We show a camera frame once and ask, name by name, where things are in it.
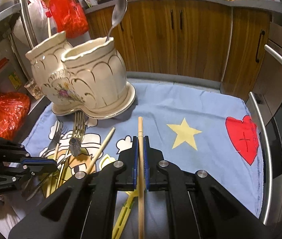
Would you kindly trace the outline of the silver fork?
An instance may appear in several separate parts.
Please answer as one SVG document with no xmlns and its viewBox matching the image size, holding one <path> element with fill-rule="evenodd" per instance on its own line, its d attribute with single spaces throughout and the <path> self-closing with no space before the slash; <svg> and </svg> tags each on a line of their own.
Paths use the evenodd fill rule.
<svg viewBox="0 0 282 239">
<path fill-rule="evenodd" d="M 63 128 L 63 123 L 60 120 L 57 120 L 54 127 L 55 127 L 55 133 L 53 135 L 52 141 L 50 142 L 48 148 L 41 155 L 42 158 L 45 158 L 49 152 L 56 149 L 56 146 L 59 144 L 59 140 L 60 140 L 61 132 Z"/>
</svg>

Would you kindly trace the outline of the wooden chopstick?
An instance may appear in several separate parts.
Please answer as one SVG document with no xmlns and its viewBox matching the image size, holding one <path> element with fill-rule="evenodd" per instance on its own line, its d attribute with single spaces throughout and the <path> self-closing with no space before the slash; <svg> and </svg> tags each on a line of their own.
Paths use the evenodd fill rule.
<svg viewBox="0 0 282 239">
<path fill-rule="evenodd" d="M 50 15 L 47 16 L 47 28 L 48 28 L 48 37 L 50 38 L 52 36 L 51 24 L 50 24 Z"/>
<path fill-rule="evenodd" d="M 60 144 L 58 143 L 56 148 L 55 148 L 55 153 L 54 153 L 54 158 L 53 158 L 53 160 L 55 160 L 55 161 L 57 161 L 57 155 L 58 155 L 58 151 L 59 151 L 59 146 L 60 146 Z M 49 176 L 49 178 L 48 178 L 46 198 L 48 198 L 50 196 L 51 187 L 52 187 L 52 181 L 53 181 L 53 174 L 51 174 Z"/>
<path fill-rule="evenodd" d="M 115 132 L 116 128 L 113 127 L 108 135 L 106 136 L 106 138 L 103 140 L 102 144 L 100 145 L 99 149 L 97 150 L 94 158 L 92 159 L 91 163 L 89 164 L 88 168 L 87 168 L 87 174 L 91 173 L 91 170 L 93 169 L 95 162 L 97 161 L 97 159 L 100 157 L 101 153 L 103 152 L 104 148 L 107 146 L 108 142 L 110 141 L 110 139 L 112 138 L 113 133 Z"/>
<path fill-rule="evenodd" d="M 139 238 L 145 238 L 145 207 L 144 207 L 144 149 L 143 149 L 143 119 L 138 117 L 138 142 L 139 142 L 139 163 L 138 163 L 138 233 Z"/>
</svg>

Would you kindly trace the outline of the flower-shaped silver spoon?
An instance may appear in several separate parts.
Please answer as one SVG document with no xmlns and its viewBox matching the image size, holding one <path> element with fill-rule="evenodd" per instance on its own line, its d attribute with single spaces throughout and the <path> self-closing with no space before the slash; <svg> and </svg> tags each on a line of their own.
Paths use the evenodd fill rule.
<svg viewBox="0 0 282 239">
<path fill-rule="evenodd" d="M 71 138 L 69 142 L 69 148 L 68 153 L 65 155 L 65 157 L 57 164 L 57 167 L 63 165 L 67 158 L 70 156 L 77 157 L 79 153 L 81 152 L 81 140 L 79 138 Z M 34 197 L 34 195 L 40 190 L 44 182 L 53 175 L 54 172 L 48 173 L 31 191 L 31 193 L 27 196 L 26 201 L 29 201 Z"/>
</svg>

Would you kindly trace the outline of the gold fork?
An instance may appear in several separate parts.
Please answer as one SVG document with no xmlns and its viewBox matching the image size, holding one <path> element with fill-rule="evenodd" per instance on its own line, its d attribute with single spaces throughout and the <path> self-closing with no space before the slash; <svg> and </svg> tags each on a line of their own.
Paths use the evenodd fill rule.
<svg viewBox="0 0 282 239">
<path fill-rule="evenodd" d="M 72 133 L 71 138 L 79 138 L 82 143 L 82 140 L 85 134 L 85 128 L 86 128 L 85 127 L 85 114 L 83 113 L 83 111 L 77 111 L 74 117 L 74 126 L 73 126 L 73 133 Z M 55 187 L 56 189 L 58 189 L 60 186 L 61 179 L 63 176 L 63 170 L 65 168 L 65 163 L 61 165 L 61 170 L 60 170 L 59 177 L 57 179 L 57 183 Z"/>
</svg>

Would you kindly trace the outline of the large silver spoon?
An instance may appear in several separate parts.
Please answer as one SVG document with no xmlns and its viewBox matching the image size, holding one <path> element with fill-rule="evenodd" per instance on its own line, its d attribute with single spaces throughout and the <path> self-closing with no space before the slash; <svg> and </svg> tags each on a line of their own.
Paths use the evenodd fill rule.
<svg viewBox="0 0 282 239">
<path fill-rule="evenodd" d="M 117 0 L 112 12 L 112 26 L 108 31 L 106 42 L 110 39 L 112 30 L 121 23 L 127 11 L 127 0 Z"/>
</svg>

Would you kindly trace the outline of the red bag on shelf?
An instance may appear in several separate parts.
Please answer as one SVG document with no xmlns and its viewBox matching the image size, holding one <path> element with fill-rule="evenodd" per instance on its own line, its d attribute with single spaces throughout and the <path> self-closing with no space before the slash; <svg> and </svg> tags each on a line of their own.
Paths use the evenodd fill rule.
<svg viewBox="0 0 282 239">
<path fill-rule="evenodd" d="M 19 92 L 0 93 L 0 138 L 12 141 L 31 106 L 30 97 Z"/>
</svg>

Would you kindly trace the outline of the plastic cup with straw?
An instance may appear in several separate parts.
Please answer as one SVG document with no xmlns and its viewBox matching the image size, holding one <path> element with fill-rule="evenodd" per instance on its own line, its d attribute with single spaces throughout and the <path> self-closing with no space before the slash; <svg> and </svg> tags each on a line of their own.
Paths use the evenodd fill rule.
<svg viewBox="0 0 282 239">
<path fill-rule="evenodd" d="M 33 78 L 31 78 L 25 85 L 24 88 L 36 99 L 39 100 L 44 96 L 42 90 L 39 88 Z"/>
</svg>

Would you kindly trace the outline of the blue cartoon cloth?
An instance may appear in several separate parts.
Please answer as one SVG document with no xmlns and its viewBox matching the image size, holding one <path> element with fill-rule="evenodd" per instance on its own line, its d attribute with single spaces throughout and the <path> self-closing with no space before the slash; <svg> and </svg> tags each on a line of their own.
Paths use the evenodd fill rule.
<svg viewBox="0 0 282 239">
<path fill-rule="evenodd" d="M 136 99 L 124 113 L 89 119 L 80 160 L 66 175 L 86 169 L 102 140 L 115 133 L 95 164 L 96 170 L 132 146 L 137 119 L 164 158 L 180 169 L 205 170 L 254 215 L 263 199 L 263 156 L 257 127 L 244 101 L 232 96 L 171 84 L 136 83 Z"/>
</svg>

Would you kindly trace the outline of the cream ceramic utensil holder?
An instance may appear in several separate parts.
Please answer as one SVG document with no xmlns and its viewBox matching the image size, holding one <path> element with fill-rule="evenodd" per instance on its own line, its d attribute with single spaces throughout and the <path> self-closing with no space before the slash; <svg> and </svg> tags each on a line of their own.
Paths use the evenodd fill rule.
<svg viewBox="0 0 282 239">
<path fill-rule="evenodd" d="M 62 31 L 33 47 L 25 57 L 57 116 L 83 111 L 89 118 L 109 119 L 125 112 L 136 98 L 113 37 L 71 46 Z"/>
</svg>

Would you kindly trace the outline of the metal shelf rack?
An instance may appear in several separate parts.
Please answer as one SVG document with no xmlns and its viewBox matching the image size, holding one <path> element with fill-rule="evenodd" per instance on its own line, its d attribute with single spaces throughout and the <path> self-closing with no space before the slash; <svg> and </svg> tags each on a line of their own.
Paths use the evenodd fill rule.
<svg viewBox="0 0 282 239">
<path fill-rule="evenodd" d="M 18 140 L 26 134 L 30 128 L 29 114 L 42 98 L 36 100 L 24 88 L 24 85 L 33 78 L 31 65 L 25 58 L 30 47 L 21 43 L 13 34 L 16 21 L 19 17 L 22 20 L 24 15 L 22 8 L 25 5 L 26 0 L 0 0 L 0 93 L 19 92 L 28 95 L 31 100 L 29 113 L 13 140 Z"/>
</svg>

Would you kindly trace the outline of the white plastic bag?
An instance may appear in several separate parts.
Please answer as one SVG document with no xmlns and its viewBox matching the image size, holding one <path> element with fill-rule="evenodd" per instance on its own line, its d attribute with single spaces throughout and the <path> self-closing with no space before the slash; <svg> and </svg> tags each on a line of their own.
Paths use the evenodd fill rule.
<svg viewBox="0 0 282 239">
<path fill-rule="evenodd" d="M 48 21 L 46 12 L 41 0 L 27 0 L 28 12 L 31 19 L 32 27 L 35 32 L 37 41 L 40 43 L 48 38 Z M 25 35 L 21 17 L 18 18 L 13 29 L 14 36 L 23 44 L 29 45 Z"/>
</svg>

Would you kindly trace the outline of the hanging red plastic bag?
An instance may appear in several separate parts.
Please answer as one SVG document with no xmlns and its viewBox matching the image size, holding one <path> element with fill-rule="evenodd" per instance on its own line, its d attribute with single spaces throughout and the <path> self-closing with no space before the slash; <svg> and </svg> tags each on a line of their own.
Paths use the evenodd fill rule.
<svg viewBox="0 0 282 239">
<path fill-rule="evenodd" d="M 77 38 L 88 31 L 88 22 L 78 0 L 49 0 L 49 10 L 57 31 L 65 31 L 67 38 Z"/>
</svg>

